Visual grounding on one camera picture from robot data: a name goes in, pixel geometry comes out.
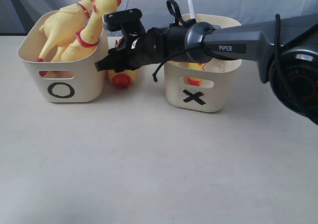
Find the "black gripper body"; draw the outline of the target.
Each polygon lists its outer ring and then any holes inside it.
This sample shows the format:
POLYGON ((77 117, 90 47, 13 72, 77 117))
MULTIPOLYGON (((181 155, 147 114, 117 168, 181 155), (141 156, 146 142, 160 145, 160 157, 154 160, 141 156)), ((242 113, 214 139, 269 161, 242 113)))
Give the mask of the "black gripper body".
POLYGON ((122 72, 142 66, 161 63, 161 34, 149 31, 145 34, 122 33, 121 41, 108 55, 108 70, 122 72))

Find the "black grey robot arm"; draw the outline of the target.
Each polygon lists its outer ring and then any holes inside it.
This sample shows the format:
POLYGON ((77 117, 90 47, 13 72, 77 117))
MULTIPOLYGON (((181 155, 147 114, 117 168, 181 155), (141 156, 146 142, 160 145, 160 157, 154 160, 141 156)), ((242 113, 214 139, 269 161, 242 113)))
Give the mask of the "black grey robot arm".
POLYGON ((254 61, 262 83, 269 83, 287 108, 312 122, 318 121, 318 16, 316 14, 273 21, 215 28, 207 22, 180 21, 130 34, 119 23, 123 38, 108 55, 95 63, 98 71, 136 70, 165 62, 207 63, 254 61))

